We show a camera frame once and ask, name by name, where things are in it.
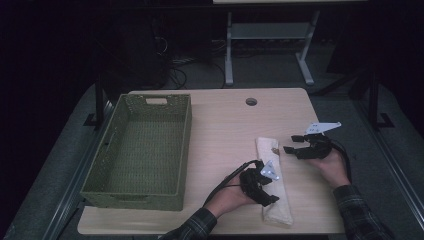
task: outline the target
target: plaid sleeve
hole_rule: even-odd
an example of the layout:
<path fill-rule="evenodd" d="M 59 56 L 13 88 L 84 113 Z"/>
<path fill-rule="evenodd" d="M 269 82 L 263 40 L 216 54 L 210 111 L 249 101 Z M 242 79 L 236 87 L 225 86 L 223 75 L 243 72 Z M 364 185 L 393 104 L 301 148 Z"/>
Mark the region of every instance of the plaid sleeve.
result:
<path fill-rule="evenodd" d="M 390 230 L 371 212 L 355 186 L 341 186 L 333 194 L 349 240 L 394 239 Z"/>
<path fill-rule="evenodd" d="M 160 240 L 203 240 L 215 227 L 217 219 L 206 208 L 197 210 L 181 227 L 163 235 Z"/>

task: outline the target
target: person's left hand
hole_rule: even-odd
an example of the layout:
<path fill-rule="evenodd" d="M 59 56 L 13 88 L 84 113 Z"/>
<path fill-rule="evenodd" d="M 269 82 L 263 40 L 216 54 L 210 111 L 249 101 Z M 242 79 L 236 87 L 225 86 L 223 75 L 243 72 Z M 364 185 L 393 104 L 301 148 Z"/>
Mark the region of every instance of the person's left hand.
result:
<path fill-rule="evenodd" d="M 227 187 L 218 191 L 215 196 L 205 205 L 216 218 L 231 212 L 240 206 L 246 204 L 255 204 L 256 202 L 248 197 L 240 187 L 240 174 L 231 179 Z"/>

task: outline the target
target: woven texture basket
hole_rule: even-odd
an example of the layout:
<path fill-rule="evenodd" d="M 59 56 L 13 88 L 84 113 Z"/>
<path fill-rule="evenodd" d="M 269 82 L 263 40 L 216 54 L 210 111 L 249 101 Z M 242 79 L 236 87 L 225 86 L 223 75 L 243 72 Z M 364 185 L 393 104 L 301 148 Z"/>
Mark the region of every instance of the woven texture basket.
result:
<path fill-rule="evenodd" d="M 96 207 L 183 209 L 188 94 L 121 95 L 81 195 Z"/>

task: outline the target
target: floor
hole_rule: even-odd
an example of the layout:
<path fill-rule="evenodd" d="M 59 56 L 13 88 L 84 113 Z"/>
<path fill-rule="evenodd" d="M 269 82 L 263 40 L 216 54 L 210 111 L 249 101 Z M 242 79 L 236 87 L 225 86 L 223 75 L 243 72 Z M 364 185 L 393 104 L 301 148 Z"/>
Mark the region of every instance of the floor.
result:
<path fill-rule="evenodd" d="M 326 73 L 333 47 L 321 43 L 311 47 L 307 62 L 316 81 L 313 86 L 303 82 L 293 55 L 296 50 L 294 46 L 278 54 L 235 58 L 235 83 L 231 88 L 299 87 L 310 93 L 315 92 L 342 77 Z M 187 77 L 184 86 L 181 86 L 183 74 L 176 72 L 179 74 L 177 80 L 170 79 L 163 89 L 221 88 L 224 81 L 223 66 L 223 56 L 214 58 L 213 64 L 193 62 L 179 66 L 177 69 Z M 380 88 L 379 112 L 387 113 L 395 127 L 380 129 L 379 132 L 371 129 L 363 112 L 367 106 L 367 95 L 360 101 L 349 99 L 348 91 L 352 83 L 326 96 L 311 97 L 316 114 L 322 122 L 342 122 L 342 128 L 330 131 L 327 135 L 343 143 L 348 150 L 353 183 L 359 187 L 371 209 L 394 232 L 397 239 L 424 239 L 424 226 L 420 226 L 411 210 L 411 202 L 398 180 L 398 173 L 392 170 L 393 162 L 390 161 L 396 159 L 418 198 L 424 199 L 424 175 L 421 173 L 421 169 L 424 169 L 424 141 L 403 115 L 394 96 L 384 87 Z M 80 196 L 66 193 L 68 190 L 78 192 L 78 189 L 71 189 L 70 182 L 81 177 L 75 176 L 82 164 L 81 159 L 90 154 L 89 149 L 98 138 L 98 131 L 94 131 L 94 127 L 84 126 L 87 116 L 94 112 L 94 86 L 91 86 L 69 117 L 9 228 L 9 237 L 5 239 L 156 239 L 155 236 L 83 236 L 77 232 L 84 202 Z M 64 214 L 60 223 L 53 222 L 52 219 L 58 219 L 56 217 L 60 213 Z M 329 239 L 342 240 L 345 237 L 335 235 L 329 236 Z"/>

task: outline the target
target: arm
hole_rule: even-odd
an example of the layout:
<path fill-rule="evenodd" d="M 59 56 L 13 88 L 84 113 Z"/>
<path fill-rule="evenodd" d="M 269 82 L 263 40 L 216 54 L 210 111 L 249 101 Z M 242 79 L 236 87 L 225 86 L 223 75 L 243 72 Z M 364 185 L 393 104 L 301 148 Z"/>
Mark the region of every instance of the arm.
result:
<path fill-rule="evenodd" d="M 358 189 L 347 178 L 342 155 L 335 149 L 324 159 L 306 160 L 318 168 L 334 188 L 348 239 L 393 239 L 390 231 L 370 210 Z"/>
<path fill-rule="evenodd" d="M 239 175 L 228 183 L 228 187 L 217 192 L 204 207 L 197 210 L 183 225 L 163 235 L 160 240 L 207 239 L 219 217 L 240 206 L 255 203 L 243 193 L 238 185 L 240 185 Z"/>

